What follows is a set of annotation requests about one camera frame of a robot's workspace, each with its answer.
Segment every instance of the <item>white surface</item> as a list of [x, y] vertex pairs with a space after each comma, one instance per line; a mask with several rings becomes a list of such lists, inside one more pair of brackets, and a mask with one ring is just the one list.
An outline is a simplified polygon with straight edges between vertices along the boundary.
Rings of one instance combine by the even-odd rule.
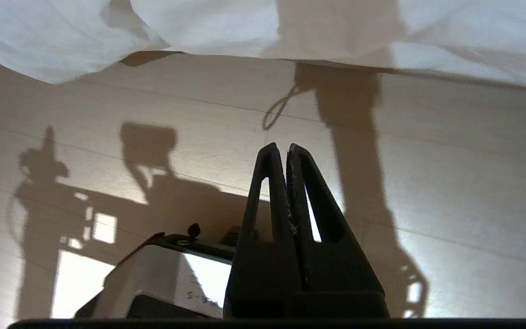
[[[265, 112], [294, 79], [305, 92], [264, 131]], [[126, 122], [175, 130], [173, 149], [160, 139], [137, 144], [139, 162], [169, 158], [162, 203], [146, 200], [123, 161]], [[24, 206], [13, 196], [24, 180], [19, 156], [40, 149], [49, 126], [69, 176], [25, 195]], [[406, 301], [415, 275], [425, 316], [526, 317], [526, 90], [176, 55], [61, 85], [0, 67], [0, 327], [72, 314], [100, 289], [108, 264], [156, 231], [183, 233], [201, 218], [216, 240], [242, 220], [257, 151], [269, 142], [313, 154], [395, 316], [420, 308]], [[46, 158], [37, 163], [53, 170]], [[117, 218], [114, 244], [58, 245], [70, 232], [84, 240], [82, 223], [94, 216], [81, 202]], [[14, 241], [26, 217], [37, 228], [29, 252]], [[19, 313], [27, 266], [39, 294]], [[39, 300], [49, 291], [52, 306]]]
[[67, 81], [146, 49], [526, 85], [526, 0], [0, 0], [0, 63], [36, 79]]

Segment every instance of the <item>wooden floor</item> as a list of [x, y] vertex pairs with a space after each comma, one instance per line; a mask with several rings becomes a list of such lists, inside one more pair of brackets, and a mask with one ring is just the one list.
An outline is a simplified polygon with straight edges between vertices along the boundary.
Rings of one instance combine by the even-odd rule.
[[175, 54], [0, 67], [0, 328], [72, 316], [151, 233], [220, 238], [270, 142], [313, 154], [393, 316], [526, 317], [526, 90]]

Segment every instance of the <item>white fabric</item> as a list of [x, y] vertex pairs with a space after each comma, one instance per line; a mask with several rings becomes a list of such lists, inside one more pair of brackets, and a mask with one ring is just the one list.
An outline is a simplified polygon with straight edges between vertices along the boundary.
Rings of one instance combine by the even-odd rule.
[[148, 48], [526, 85], [526, 0], [0, 0], [0, 63], [36, 79]]

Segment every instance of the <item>white cloth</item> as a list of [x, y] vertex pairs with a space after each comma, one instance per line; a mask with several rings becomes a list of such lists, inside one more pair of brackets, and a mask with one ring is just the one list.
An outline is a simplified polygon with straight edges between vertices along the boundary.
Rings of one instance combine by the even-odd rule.
[[526, 85], [526, 0], [0, 0], [0, 63], [36, 79], [148, 48]]

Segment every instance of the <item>white sheet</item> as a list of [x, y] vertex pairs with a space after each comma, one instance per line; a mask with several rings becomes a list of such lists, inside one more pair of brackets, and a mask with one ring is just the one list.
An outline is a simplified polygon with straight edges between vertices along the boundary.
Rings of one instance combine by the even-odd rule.
[[0, 0], [0, 63], [36, 79], [148, 48], [526, 85], [526, 0]]

